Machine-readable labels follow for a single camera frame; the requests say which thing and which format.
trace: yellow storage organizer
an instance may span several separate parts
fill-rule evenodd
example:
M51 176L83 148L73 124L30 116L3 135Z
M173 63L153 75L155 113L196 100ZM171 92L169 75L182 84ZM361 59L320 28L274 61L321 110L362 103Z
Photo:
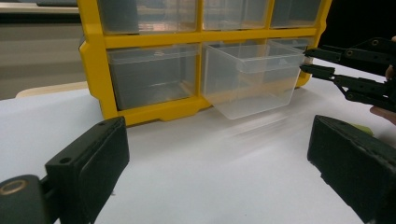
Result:
M128 2L128 5L151 2L153 6L113 6L120 2ZM79 51L91 95L99 100L105 119L124 116L127 125L194 115L211 106L201 94L202 50L206 42L235 43L255 40L265 43L267 39L273 38L309 38L313 41L308 47L313 48L318 45L320 35L325 30L331 3L332 0L78 0L85 35L85 42ZM318 10L300 14L309 14L313 19L308 22L304 19L299 21L298 10L311 10L311 6L317 6ZM122 22L112 22L108 12L104 12L109 8L113 18L116 14L115 18L123 20L122 22L132 22L125 23L129 27L126 31L119 26ZM163 17L169 22L162 23L159 27L149 20L133 22L141 20L139 18L144 16L141 14L148 10L157 16L165 15L164 11L169 12L165 15L166 18ZM257 16L257 11L262 11L262 17L260 14ZM131 13L128 20L123 16L125 13ZM131 60L125 62L122 59L123 54L131 56ZM165 61L156 61L157 56L162 56ZM180 65L180 62L193 66L192 76L185 77L184 73L190 74L191 69ZM169 99L163 96L163 99L147 104L124 104L121 101L123 99L116 99L116 95L128 89L125 86L128 85L125 83L128 79L120 72L125 69L126 63L141 63L152 68L152 71L158 71L165 64L177 63L174 70L183 76L183 80L177 85L183 86L181 89L186 95L171 96ZM114 69L119 73L117 76L111 75ZM303 86L309 78L308 74L301 73L296 86ZM139 78L134 81L145 82ZM138 95L138 90L135 88L131 97Z

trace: yellow plastic frame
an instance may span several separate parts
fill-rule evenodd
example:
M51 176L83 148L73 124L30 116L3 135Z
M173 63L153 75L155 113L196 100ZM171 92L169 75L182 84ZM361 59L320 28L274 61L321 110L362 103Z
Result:
M203 98L201 89L201 55L197 56L196 89L195 96L187 99L175 100L156 105L147 105L119 111L114 96L110 71L107 62L107 49L154 47L174 44L195 43L202 46L208 41L226 41L267 38L292 38L310 37L314 43L309 48L318 45L321 34L326 28L326 18L332 0L322 0L317 21L314 27L271 29L272 11L275 0L269 0L265 28L238 31L204 31L203 24L204 0L198 0L197 24L195 32L180 34L154 34L154 35L105 35L99 16L96 0L78 0L78 9L81 17L85 42L80 46L80 55L83 61L88 86L93 97L100 102L104 119L124 116L127 125L145 121L161 119L171 120L194 115L200 109L210 106ZM310 76L305 73L299 75L297 87L303 86Z

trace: hand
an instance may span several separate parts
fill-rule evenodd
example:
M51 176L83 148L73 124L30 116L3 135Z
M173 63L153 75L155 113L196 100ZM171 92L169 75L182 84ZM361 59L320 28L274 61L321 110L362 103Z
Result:
M396 42L396 36L392 38L392 41ZM391 79L395 76L395 69L393 66L389 66L387 71L385 72L385 77L387 79ZM379 117L382 117L384 119L389 120L392 124L396 125L396 113L390 112L386 109L380 108L378 106L373 106L370 108L370 112L372 112L375 115L378 115Z

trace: white table surface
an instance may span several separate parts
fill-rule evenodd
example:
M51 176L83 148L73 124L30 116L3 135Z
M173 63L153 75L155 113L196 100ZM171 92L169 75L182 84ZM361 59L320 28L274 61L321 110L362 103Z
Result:
M336 74L384 79L340 66ZM209 108L130 127L131 162L97 223L360 224L306 152L315 115L368 126L395 147L396 127L369 108L311 78L289 105L246 118ZM46 161L102 119L87 90L0 101L0 181L44 177Z

